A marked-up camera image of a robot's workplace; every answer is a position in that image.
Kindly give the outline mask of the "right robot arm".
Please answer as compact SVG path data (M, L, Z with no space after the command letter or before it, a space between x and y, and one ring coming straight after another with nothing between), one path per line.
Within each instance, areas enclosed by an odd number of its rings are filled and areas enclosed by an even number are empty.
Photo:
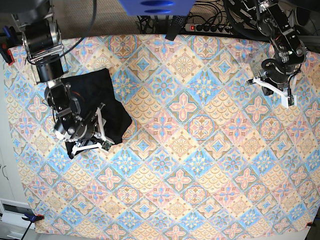
M63 78L62 60L67 52L50 1L9 0L6 9L22 32L26 60L38 74L35 81L46 84L44 96L55 118L52 131L66 143L69 157L91 149L107 152L114 141L106 136L107 121L102 115L106 87L98 79L86 83L88 74L80 75L75 83Z

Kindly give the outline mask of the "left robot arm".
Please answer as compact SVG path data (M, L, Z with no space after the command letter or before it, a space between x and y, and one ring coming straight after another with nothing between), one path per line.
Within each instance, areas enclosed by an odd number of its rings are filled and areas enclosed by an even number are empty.
M262 61L259 76L246 84L261 86L265 96L278 94L286 108L296 106L297 96L292 93L291 81L301 72L307 48L277 0L254 0L252 5L243 0L242 3L248 11L256 10L256 26L274 48L274 56Z

